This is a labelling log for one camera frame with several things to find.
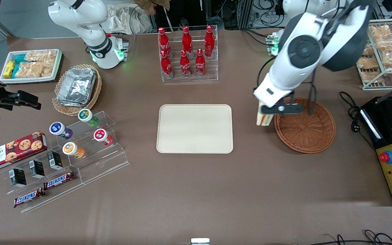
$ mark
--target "tabletop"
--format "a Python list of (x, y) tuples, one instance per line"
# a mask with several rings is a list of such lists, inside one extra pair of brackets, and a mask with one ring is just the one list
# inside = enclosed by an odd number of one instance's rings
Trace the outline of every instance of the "tabletop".
[[(9, 51), (59, 48), (62, 71), (95, 65), (80, 38), (9, 37), (8, 45)], [(337, 134), (324, 152), (301, 154), (279, 139), (273, 123), (256, 126), (252, 89), (268, 58), (266, 47), (245, 33), (220, 31), (218, 81), (166, 84), (157, 34), (138, 35), (127, 62), (99, 69), (103, 85), (93, 107), (116, 121), (113, 129), (131, 164), (29, 214), (13, 209), (0, 188), (0, 244), (188, 244), (195, 237), (208, 237), (213, 245), (309, 244), (337, 234), (364, 239), (363, 229), (392, 236), (392, 199), (376, 153), (351, 132), (347, 104), (338, 96), (346, 91), (362, 105), (385, 92), (361, 90), (356, 68), (318, 68), (317, 99), (332, 113)], [(307, 96), (308, 86), (296, 96)], [(0, 110), (0, 145), (47, 132), (56, 120), (77, 121), (53, 108), (54, 87), (7, 87), (38, 96), (42, 109)], [(233, 151), (157, 152), (163, 104), (228, 104)]]

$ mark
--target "snickers bar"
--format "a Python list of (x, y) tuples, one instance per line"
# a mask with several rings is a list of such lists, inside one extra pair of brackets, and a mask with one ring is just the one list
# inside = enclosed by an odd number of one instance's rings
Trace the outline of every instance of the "snickers bar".
[(35, 191), (31, 192), (31, 193), (28, 193), (28, 194), (26, 194), (26, 195), (24, 195), (22, 197), (15, 198), (14, 199), (14, 207), (13, 208), (17, 207), (18, 205), (20, 205), (22, 203), (26, 203), (26, 202), (28, 202), (30, 200), (33, 200), (33, 199), (35, 199), (37, 197), (42, 197), (44, 195), (45, 195), (45, 191), (43, 190), (43, 188), (39, 187), (39, 189), (37, 189), (37, 190), (35, 190)]
[(44, 189), (46, 191), (47, 189), (49, 189), (49, 188), (51, 188), (53, 186), (56, 186), (58, 184), (61, 184), (61, 183), (66, 182), (68, 180), (71, 180), (73, 178), (75, 178), (75, 174), (74, 174), (73, 171), (70, 171), (70, 172), (68, 172), (68, 173), (66, 173), (66, 174), (64, 174), (64, 175), (62, 175), (62, 176), (60, 176), (58, 178), (55, 178), (55, 179), (53, 179), (51, 181), (43, 183), (43, 186), (44, 186)]

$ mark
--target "brown woven basket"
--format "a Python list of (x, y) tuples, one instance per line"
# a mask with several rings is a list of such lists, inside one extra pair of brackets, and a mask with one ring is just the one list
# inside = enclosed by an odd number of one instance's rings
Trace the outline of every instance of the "brown woven basket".
[[(78, 68), (78, 69), (85, 69), (85, 68), (89, 68), (92, 69), (94, 71), (96, 71), (96, 79), (95, 79), (95, 85), (93, 87), (93, 91), (92, 91), (92, 98), (90, 99), (89, 104), (86, 107), (67, 107), (65, 105), (61, 105), (59, 104), (59, 102), (57, 101), (57, 98), (53, 98), (52, 99), (52, 104), (54, 105), (54, 108), (66, 115), (69, 116), (78, 116), (78, 112), (84, 108), (87, 109), (92, 109), (92, 107), (95, 105), (98, 97), (99, 97), (99, 93), (101, 92), (101, 87), (102, 87), (102, 79), (101, 76), (99, 75), (98, 70), (91, 66), (91, 65), (75, 65), (72, 68)], [(61, 83), (63, 82), (64, 78), (66, 77), (66, 73), (67, 71), (61, 76), (61, 78), (59, 79), (59, 82), (57, 83), (56, 87), (55, 87), (55, 95), (57, 95), (59, 93), (59, 90), (61, 88)]]
[[(307, 98), (295, 98), (294, 102), (307, 106)], [(302, 153), (319, 153), (327, 149), (335, 139), (336, 125), (331, 113), (320, 103), (314, 113), (304, 110), (299, 114), (275, 115), (275, 129), (279, 138), (291, 149)]]

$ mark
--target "white plastic tray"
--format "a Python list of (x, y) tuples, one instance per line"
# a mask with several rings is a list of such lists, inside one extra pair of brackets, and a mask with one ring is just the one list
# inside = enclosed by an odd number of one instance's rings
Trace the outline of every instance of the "white plastic tray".
[(165, 104), (158, 119), (160, 153), (228, 154), (234, 148), (227, 104)]
[[(10, 60), (14, 61), (14, 58), (16, 57), (16, 55), (27, 54), (28, 51), (49, 51), (49, 50), (57, 52), (57, 56), (56, 56), (55, 62), (54, 62), (54, 67), (52, 68), (52, 73), (51, 73), (50, 77), (23, 78), (23, 79), (6, 79), (3, 77), (3, 72), (4, 72), (6, 65), (8, 64), (8, 62)], [(61, 62), (61, 55), (62, 55), (62, 53), (59, 49), (38, 49), (38, 50), (25, 50), (25, 51), (11, 51), (8, 53), (6, 61), (4, 62), (4, 66), (3, 66), (3, 69), (2, 69), (1, 75), (0, 75), (0, 81), (5, 84), (8, 84), (8, 85), (29, 84), (29, 83), (39, 83), (39, 82), (52, 81), (56, 78), (57, 72), (59, 71), (59, 66), (60, 66), (60, 62)]]

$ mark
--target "walkers cookie box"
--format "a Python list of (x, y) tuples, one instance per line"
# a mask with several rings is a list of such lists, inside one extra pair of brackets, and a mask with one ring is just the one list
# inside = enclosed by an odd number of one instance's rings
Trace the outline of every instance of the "walkers cookie box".
[(0, 168), (44, 152), (48, 147), (42, 132), (35, 132), (0, 146)]

